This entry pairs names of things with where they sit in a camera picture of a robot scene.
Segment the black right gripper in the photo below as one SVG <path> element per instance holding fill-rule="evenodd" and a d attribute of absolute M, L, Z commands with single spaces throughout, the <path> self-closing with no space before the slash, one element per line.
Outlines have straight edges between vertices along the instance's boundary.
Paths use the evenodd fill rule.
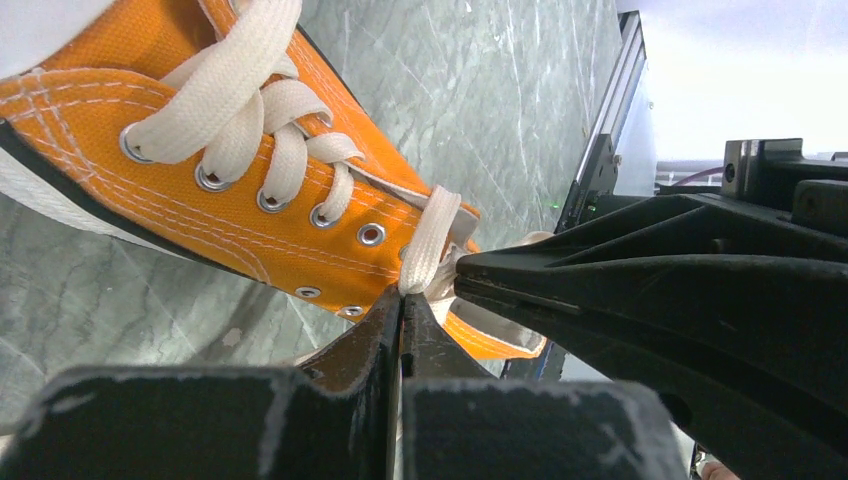
<path fill-rule="evenodd" d="M 654 390 L 742 478 L 843 479 L 847 154 L 802 146 L 729 140 L 721 195 L 750 204 L 643 200 L 468 256 L 457 292 Z"/>

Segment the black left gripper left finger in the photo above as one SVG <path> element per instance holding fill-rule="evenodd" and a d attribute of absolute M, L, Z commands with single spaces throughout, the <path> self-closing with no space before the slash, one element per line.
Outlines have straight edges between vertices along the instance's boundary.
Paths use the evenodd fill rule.
<path fill-rule="evenodd" d="M 387 479 L 403 300 L 298 366 L 85 366 L 33 399 L 5 479 Z"/>

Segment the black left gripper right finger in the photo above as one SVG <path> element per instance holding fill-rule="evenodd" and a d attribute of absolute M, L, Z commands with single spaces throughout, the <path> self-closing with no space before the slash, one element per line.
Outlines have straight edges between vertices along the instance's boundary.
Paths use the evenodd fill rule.
<path fill-rule="evenodd" d="M 403 382 L 406 479 L 685 479 L 659 396 L 634 382 L 502 380 L 425 370 L 455 342 L 420 295 L 404 301 L 412 376 Z"/>

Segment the orange canvas sneaker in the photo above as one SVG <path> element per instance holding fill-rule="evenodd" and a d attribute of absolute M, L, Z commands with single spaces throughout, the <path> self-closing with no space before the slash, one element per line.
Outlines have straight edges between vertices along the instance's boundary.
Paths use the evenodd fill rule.
<path fill-rule="evenodd" d="M 420 293 L 478 360 L 544 336 L 465 306 L 478 212 L 424 183 L 302 30 L 298 1 L 5 1 L 1 191 L 351 321 Z"/>

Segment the white shoelace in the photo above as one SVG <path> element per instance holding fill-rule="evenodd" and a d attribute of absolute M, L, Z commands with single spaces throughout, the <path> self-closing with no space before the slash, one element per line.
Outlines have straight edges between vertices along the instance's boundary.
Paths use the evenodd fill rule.
<path fill-rule="evenodd" d="M 196 186 L 254 206 L 235 232 L 278 253 L 260 277 L 349 318 L 379 291 L 425 297 L 439 321 L 478 215 L 426 186 L 306 42 L 298 1 L 233 2 L 217 40 L 163 79 L 174 94 L 128 125 L 141 164 L 195 164 Z"/>

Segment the aluminium rail frame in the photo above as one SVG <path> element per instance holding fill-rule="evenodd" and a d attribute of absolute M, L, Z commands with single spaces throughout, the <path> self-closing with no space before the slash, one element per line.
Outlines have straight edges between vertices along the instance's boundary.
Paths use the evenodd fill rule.
<path fill-rule="evenodd" d="M 643 22 L 637 10 L 621 13 L 618 19 L 623 45 L 589 130 L 557 233 L 655 191 L 658 156 Z"/>

